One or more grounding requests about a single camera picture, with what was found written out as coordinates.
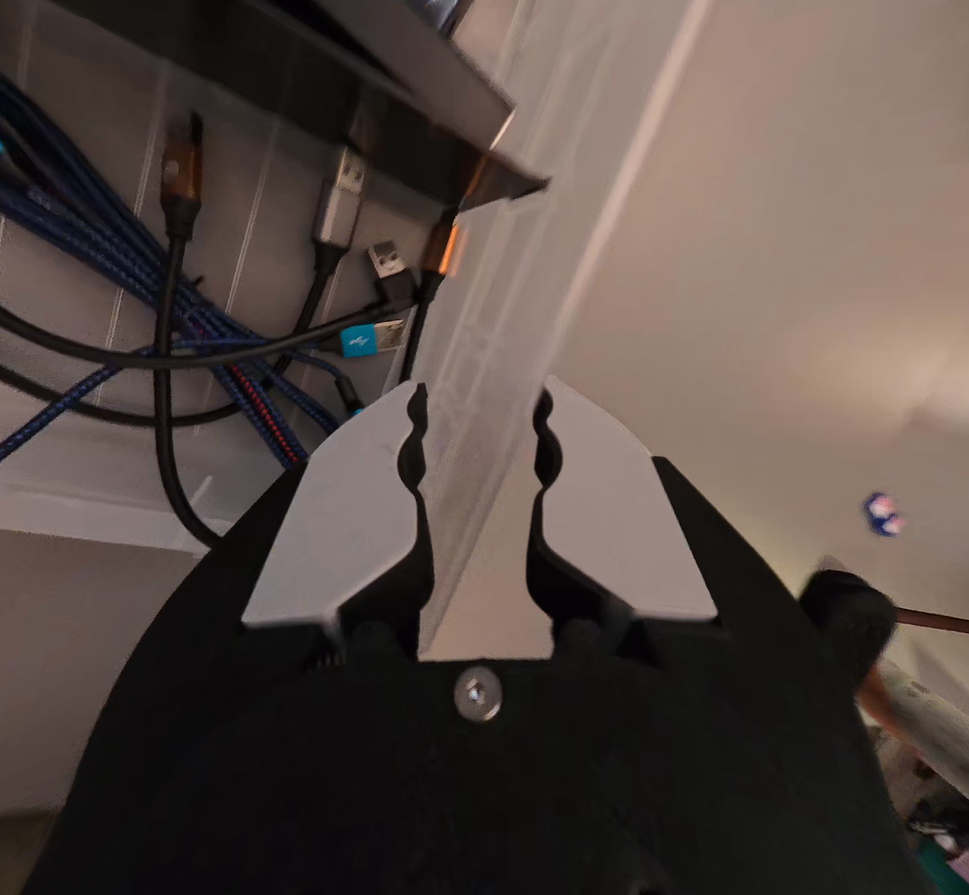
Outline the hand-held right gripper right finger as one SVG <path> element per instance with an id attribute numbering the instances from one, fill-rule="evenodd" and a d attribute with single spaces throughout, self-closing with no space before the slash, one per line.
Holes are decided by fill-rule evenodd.
<path id="1" fill-rule="evenodd" d="M 717 609 L 647 447 L 549 377 L 533 417 L 536 558 L 632 614 L 710 622 Z"/>

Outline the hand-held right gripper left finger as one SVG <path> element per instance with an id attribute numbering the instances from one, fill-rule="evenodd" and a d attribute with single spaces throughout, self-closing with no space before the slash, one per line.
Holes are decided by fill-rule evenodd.
<path id="1" fill-rule="evenodd" d="M 425 474 L 427 388 L 406 381 L 312 454 L 242 622 L 418 631 L 433 591 Z"/>

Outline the clear plastic bin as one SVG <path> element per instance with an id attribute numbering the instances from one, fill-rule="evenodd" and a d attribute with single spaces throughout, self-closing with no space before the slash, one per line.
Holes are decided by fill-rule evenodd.
<path id="1" fill-rule="evenodd" d="M 438 584 L 421 652 L 447 633 L 454 592 L 529 439 L 538 390 L 651 160 L 716 0 L 478 0 L 457 43 L 512 95 L 498 150 L 544 193 L 459 217 L 451 275 L 415 366 L 430 391 L 423 484 Z M 189 274 L 260 330 L 292 326 L 309 275 L 306 229 L 323 143 L 282 115 L 151 56 L 49 0 L 2 0 L 2 73 L 107 169 L 152 229 L 149 183 L 176 102 L 212 132 Z M 127 349 L 149 316 L 80 263 L 2 221 L 2 302 L 83 343 Z M 2 531 L 200 554 L 164 503 L 144 431 L 65 415 L 2 464 Z M 187 491 L 224 532 L 280 467 L 234 418 L 179 436 Z"/>

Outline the black cable silver plug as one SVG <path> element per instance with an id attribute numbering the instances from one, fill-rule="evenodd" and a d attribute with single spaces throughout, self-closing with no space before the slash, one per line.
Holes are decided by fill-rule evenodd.
<path id="1" fill-rule="evenodd" d="M 328 152 L 318 173 L 284 196 L 270 226 L 272 265 L 261 283 L 266 332 L 305 332 L 331 314 L 339 272 L 350 251 L 362 208 L 368 164 L 343 144 Z"/>

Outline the small blue white object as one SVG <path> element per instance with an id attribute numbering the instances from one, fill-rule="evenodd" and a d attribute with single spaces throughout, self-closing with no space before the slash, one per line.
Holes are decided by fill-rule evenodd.
<path id="1" fill-rule="evenodd" d="M 862 505 L 869 529 L 882 538 L 897 538 L 905 525 L 904 516 L 887 494 L 874 492 Z"/>

